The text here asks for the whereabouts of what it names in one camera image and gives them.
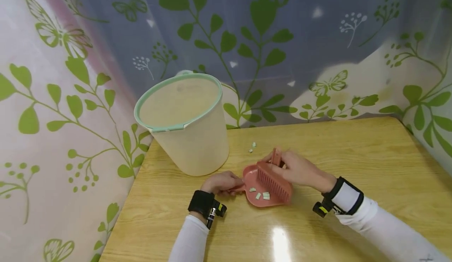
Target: hand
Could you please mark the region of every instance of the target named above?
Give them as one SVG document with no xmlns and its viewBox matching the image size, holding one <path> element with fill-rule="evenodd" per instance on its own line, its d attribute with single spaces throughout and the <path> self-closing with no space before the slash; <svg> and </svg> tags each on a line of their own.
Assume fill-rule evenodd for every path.
<svg viewBox="0 0 452 262">
<path fill-rule="evenodd" d="M 265 156 L 262 161 L 269 162 L 272 153 Z M 281 153 L 286 169 L 269 164 L 271 169 L 293 184 L 315 188 L 321 193 L 329 193 L 336 184 L 336 177 L 317 168 L 311 161 L 295 152 L 288 150 Z"/>
<path fill-rule="evenodd" d="M 241 178 L 231 171 L 226 171 L 210 176 L 202 184 L 200 190 L 219 195 L 235 195 L 234 191 L 229 192 L 227 190 L 242 184 L 243 180 Z"/>
</svg>

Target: white sleeve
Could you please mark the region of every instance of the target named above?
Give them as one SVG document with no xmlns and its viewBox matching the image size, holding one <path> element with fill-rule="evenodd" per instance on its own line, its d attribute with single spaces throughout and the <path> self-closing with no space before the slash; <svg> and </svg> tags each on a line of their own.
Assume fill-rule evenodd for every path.
<svg viewBox="0 0 452 262">
<path fill-rule="evenodd" d="M 188 215 L 173 245 L 168 262 L 203 262 L 209 229 Z"/>
<path fill-rule="evenodd" d="M 356 202 L 359 193 L 343 184 L 332 201 L 345 212 Z M 443 253 L 410 226 L 364 197 L 353 215 L 336 215 L 341 224 L 351 227 L 395 262 L 449 262 Z"/>
</svg>

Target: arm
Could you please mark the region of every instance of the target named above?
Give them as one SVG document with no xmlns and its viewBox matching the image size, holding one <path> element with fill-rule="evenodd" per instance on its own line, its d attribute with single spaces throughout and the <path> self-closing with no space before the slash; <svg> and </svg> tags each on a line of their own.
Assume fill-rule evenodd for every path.
<svg viewBox="0 0 452 262">
<path fill-rule="evenodd" d="M 292 151 L 282 152 L 281 156 L 286 169 L 275 165 L 271 165 L 271 168 L 289 182 L 315 188 L 321 193 L 330 193 L 332 202 L 345 212 L 350 211 L 356 203 L 356 211 L 350 212 L 354 212 L 353 214 L 336 217 L 343 225 L 360 233 L 392 261 L 450 261 L 420 233 L 378 207 L 375 201 L 364 197 L 359 205 L 359 192 L 348 184 L 335 187 L 337 179 L 333 175 L 318 169 L 309 160 Z M 270 157 L 268 155 L 263 160 L 268 161 Z"/>
<path fill-rule="evenodd" d="M 234 195 L 227 190 L 243 184 L 243 180 L 231 171 L 218 173 L 210 176 L 201 191 L 206 193 Z M 206 227 L 206 219 L 198 212 L 191 211 L 177 236 L 173 245 L 169 262 L 203 262 L 206 250 L 207 235 L 209 229 Z"/>
<path fill-rule="evenodd" d="M 332 201 L 347 212 L 355 204 L 358 196 L 357 191 L 344 183 Z M 341 224 L 360 233 L 391 261 L 450 261 L 420 233 L 367 197 L 364 197 L 361 206 L 353 215 L 336 217 Z"/>
</svg>

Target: brush bristles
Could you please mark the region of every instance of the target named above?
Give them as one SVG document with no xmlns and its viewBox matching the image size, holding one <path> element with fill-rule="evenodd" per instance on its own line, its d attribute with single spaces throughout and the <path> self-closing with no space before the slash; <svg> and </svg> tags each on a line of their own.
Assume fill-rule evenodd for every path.
<svg viewBox="0 0 452 262">
<path fill-rule="evenodd" d="M 280 185 L 277 184 L 264 170 L 257 170 L 257 179 L 262 182 L 262 184 L 268 188 L 268 190 L 272 193 L 272 195 L 276 195 L 283 202 L 287 202 L 289 198 L 289 194 L 283 190 Z"/>
</svg>

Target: white bucket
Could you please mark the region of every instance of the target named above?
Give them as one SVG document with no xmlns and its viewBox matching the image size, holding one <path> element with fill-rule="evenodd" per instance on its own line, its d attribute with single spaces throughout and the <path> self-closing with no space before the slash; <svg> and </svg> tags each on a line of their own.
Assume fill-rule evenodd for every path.
<svg viewBox="0 0 452 262">
<path fill-rule="evenodd" d="M 145 92 L 135 105 L 135 119 L 182 172 L 207 175 L 229 155 L 222 96 L 215 77 L 184 71 Z"/>
</svg>

